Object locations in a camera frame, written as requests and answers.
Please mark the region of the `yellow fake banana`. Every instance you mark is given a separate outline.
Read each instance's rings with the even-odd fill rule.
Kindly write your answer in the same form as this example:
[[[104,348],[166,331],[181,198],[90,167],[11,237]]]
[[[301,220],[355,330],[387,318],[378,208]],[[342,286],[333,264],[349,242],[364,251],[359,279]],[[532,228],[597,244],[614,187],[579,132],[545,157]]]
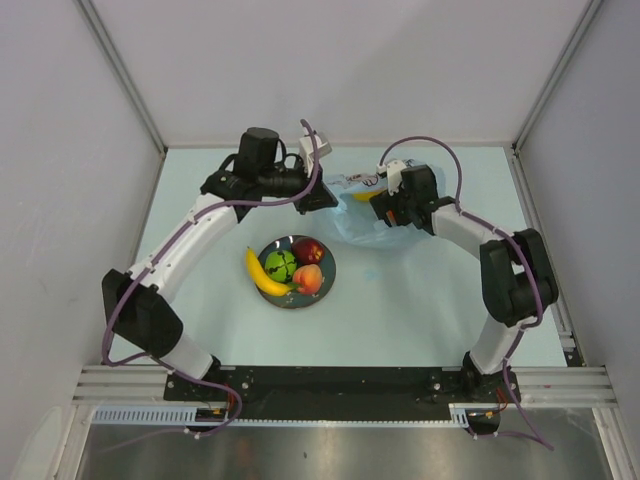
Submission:
[[[260,264],[256,253],[251,248],[246,250],[245,264],[249,276],[262,293],[274,297],[282,297],[297,288],[295,283],[285,284],[271,279]]]

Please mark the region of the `red fake apple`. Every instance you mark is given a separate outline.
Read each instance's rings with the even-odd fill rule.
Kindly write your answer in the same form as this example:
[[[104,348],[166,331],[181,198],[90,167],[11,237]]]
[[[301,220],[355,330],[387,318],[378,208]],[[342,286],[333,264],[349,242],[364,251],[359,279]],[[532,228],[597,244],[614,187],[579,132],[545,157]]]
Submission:
[[[312,237],[300,237],[292,243],[291,252],[302,265],[319,264],[325,256],[325,247]]]

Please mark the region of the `light blue printed plastic bag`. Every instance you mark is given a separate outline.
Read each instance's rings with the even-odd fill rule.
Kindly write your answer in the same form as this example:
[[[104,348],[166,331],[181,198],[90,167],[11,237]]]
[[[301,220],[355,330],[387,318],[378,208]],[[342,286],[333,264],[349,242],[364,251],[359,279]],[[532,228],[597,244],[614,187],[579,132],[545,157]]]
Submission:
[[[321,229],[332,240],[360,248],[405,249],[424,235],[413,225],[389,227],[379,220],[369,202],[359,202],[352,193],[387,190],[387,179],[377,173],[335,174],[324,183],[338,200],[335,208],[317,213]]]

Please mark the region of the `green fake watermelon ball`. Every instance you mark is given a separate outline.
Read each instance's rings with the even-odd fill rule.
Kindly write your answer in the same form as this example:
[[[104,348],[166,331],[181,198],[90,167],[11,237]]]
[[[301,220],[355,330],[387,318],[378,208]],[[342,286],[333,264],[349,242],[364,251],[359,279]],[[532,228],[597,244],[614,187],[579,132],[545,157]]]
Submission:
[[[289,250],[275,250],[266,257],[264,269],[272,280],[289,283],[298,269],[298,263]]]

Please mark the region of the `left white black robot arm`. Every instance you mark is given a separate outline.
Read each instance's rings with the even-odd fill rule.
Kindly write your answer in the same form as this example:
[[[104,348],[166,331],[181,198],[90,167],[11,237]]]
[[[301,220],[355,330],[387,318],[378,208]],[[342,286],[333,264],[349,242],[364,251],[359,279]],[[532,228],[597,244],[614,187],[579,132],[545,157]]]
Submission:
[[[185,385],[197,398],[207,400],[219,392],[219,359],[189,337],[171,302],[202,256],[252,209],[291,204],[305,214],[336,206],[320,164],[331,146],[307,121],[301,125],[305,133],[291,167],[277,132],[247,129],[237,152],[205,180],[194,205],[164,242],[126,272],[112,269],[103,277],[104,364],[118,366],[109,352],[114,336],[120,336],[139,348],[138,358],[186,375]]]

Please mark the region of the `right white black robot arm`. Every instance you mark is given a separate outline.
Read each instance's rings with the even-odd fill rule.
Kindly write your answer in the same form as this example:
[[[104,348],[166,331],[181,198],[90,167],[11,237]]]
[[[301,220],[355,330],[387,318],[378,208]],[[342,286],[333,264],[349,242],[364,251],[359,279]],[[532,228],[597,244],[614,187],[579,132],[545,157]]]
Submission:
[[[449,241],[479,261],[481,292],[488,317],[465,355],[463,393],[484,401],[497,389],[495,374],[509,366],[524,333],[538,327],[559,289],[540,233],[509,233],[465,210],[456,199],[438,195],[430,167],[394,160],[378,172],[387,189],[373,196],[377,217],[389,227],[412,225]]]

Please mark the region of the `orange fake peach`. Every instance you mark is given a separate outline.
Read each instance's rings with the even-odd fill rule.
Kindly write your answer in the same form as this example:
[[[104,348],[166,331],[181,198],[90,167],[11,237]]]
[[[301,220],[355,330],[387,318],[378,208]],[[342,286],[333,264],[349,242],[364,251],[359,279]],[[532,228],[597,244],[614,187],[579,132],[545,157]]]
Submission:
[[[299,267],[293,275],[295,290],[302,295],[314,295],[322,287],[324,276],[317,264],[308,264]]]

